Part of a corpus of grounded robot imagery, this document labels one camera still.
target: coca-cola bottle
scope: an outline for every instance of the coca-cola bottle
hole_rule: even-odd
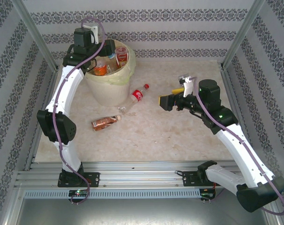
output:
[[[134,104],[139,102],[142,97],[144,96],[146,90],[149,88],[149,85],[146,84],[143,87],[137,88],[127,99],[124,103],[122,103],[121,106],[118,107],[119,111],[122,114],[127,113]]]

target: brown plastic bottle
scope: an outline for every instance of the brown plastic bottle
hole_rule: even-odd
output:
[[[95,131],[99,131],[102,129],[105,129],[112,125],[113,123],[116,123],[121,120],[121,116],[112,116],[112,117],[104,117],[102,119],[96,120],[92,122],[92,127]]]

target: vent slot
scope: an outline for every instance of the vent slot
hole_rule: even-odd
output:
[[[69,190],[27,190],[25,199],[66,199]],[[97,190],[92,189],[91,199],[147,199],[147,198],[200,198],[199,189],[151,190]]]

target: metal panel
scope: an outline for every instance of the metal panel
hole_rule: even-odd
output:
[[[235,195],[199,199],[88,199],[79,206],[63,199],[25,199],[18,225],[266,225],[262,210],[248,213]]]
[[[15,225],[24,200],[24,190],[13,190],[2,225]]]

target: striped wall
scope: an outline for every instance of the striped wall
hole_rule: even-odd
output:
[[[264,3],[227,70],[252,146],[284,177],[284,0]]]
[[[23,170],[52,72],[13,4],[0,0],[0,220]]]
[[[87,16],[138,60],[222,61],[254,0],[25,0],[57,63]]]

